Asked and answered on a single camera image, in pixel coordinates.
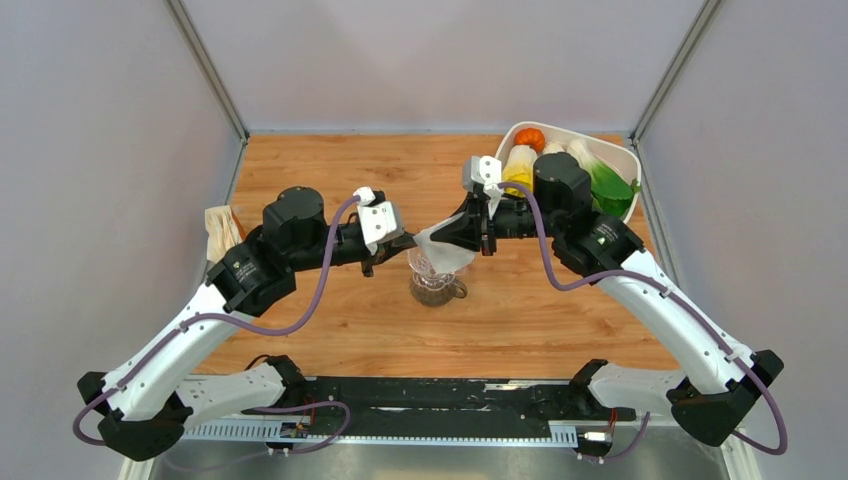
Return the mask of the clear glass dripper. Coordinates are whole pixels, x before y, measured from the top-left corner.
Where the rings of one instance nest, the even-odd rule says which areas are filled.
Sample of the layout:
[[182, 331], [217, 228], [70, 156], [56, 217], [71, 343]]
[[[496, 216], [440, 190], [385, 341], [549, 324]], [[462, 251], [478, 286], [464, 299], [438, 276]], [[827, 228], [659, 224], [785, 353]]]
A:
[[468, 271], [467, 267], [462, 267], [449, 273], [437, 273], [424, 253], [417, 247], [407, 251], [407, 261], [412, 269], [412, 284], [430, 291], [447, 288]]

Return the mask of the white paper coffee filter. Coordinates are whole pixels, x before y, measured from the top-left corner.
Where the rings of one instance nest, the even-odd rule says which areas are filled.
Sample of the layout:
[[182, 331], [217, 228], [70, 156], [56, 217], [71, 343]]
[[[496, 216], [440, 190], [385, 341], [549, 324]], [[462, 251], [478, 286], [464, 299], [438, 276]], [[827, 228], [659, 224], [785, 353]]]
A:
[[424, 254], [437, 274], [455, 273], [471, 264], [476, 256], [473, 250], [437, 241], [437, 233], [446, 233], [448, 227], [459, 225], [460, 214], [455, 214], [413, 236], [417, 247]]

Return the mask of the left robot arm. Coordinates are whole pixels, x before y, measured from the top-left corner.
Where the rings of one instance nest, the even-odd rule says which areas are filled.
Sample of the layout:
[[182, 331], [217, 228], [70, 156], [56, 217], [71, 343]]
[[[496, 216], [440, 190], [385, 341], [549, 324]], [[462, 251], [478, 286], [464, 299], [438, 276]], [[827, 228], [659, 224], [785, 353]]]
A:
[[300, 410], [304, 379], [286, 357], [237, 374], [195, 380], [192, 372], [219, 345], [244, 330], [287, 336], [301, 321], [278, 329], [258, 317], [293, 293], [298, 273], [319, 274], [312, 316], [333, 266], [359, 264], [365, 276], [413, 246], [399, 211], [383, 192], [359, 188], [332, 218], [315, 189], [295, 186], [267, 205], [259, 226], [229, 248], [207, 272], [185, 307], [137, 354], [109, 372], [89, 372], [77, 384], [86, 412], [97, 412], [95, 446], [144, 461], [175, 445], [192, 428], [248, 410]]

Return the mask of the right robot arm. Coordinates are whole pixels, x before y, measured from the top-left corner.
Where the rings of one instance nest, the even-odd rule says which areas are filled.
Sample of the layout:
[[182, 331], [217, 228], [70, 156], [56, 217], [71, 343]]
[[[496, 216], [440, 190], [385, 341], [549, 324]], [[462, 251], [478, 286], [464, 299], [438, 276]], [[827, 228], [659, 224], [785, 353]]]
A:
[[668, 416], [696, 440], [718, 447], [740, 436], [757, 401], [776, 408], [769, 388], [782, 360], [739, 342], [693, 305], [641, 238], [594, 205], [589, 174], [574, 157], [543, 155], [532, 174], [532, 186], [525, 187], [504, 181], [496, 158], [470, 158], [463, 203], [415, 241], [433, 269], [446, 274], [493, 254], [501, 239], [534, 238], [549, 280], [555, 279], [554, 264], [562, 264], [577, 286], [594, 285], [624, 306], [676, 359], [673, 371], [588, 362], [570, 392], [578, 415], [631, 408]]

